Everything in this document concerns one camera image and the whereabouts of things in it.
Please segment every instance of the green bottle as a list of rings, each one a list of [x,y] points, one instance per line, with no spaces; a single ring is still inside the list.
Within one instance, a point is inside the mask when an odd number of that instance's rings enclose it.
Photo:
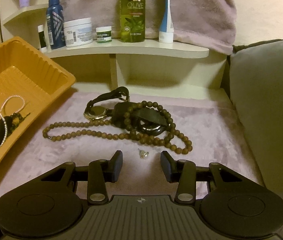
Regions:
[[[146,0],[120,0],[120,32],[122,42],[145,40]]]

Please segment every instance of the blue and white tube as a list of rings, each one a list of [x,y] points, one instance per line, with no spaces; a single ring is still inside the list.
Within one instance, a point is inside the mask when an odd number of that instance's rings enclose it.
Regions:
[[[165,14],[160,25],[159,42],[173,43],[174,41],[174,27],[172,17],[170,14],[170,0],[165,0]]]

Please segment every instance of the orange basket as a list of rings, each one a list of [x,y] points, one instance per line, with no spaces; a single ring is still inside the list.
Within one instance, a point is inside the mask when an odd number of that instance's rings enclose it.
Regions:
[[[23,39],[0,44],[0,108],[8,97],[19,95],[26,102],[21,115],[30,113],[0,147],[0,162],[27,127],[74,83],[72,74]],[[12,98],[3,113],[11,115],[21,106],[20,98]]]

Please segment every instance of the white pearl necklace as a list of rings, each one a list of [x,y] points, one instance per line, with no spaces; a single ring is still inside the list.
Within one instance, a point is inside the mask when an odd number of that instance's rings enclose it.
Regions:
[[[3,143],[6,141],[7,139],[7,134],[8,134],[8,127],[7,127],[7,123],[6,123],[6,120],[5,118],[3,117],[3,114],[2,114],[2,111],[4,109],[4,107],[6,106],[7,102],[12,99],[12,98],[20,98],[22,101],[23,101],[23,105],[22,107],[16,111],[15,113],[19,113],[24,107],[25,107],[25,100],[21,97],[21,96],[18,96],[18,95],[14,95],[14,96],[10,96],[6,99],[6,101],[3,103],[2,107],[0,108],[0,118],[3,119],[3,123],[5,125],[5,136],[3,137],[3,141],[2,143],[0,144],[0,147],[3,145]]]

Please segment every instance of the barcode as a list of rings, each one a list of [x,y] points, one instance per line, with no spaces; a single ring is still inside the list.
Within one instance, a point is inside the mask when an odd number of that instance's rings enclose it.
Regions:
[[[52,39],[52,32],[48,32],[49,44],[54,45],[54,41]]]

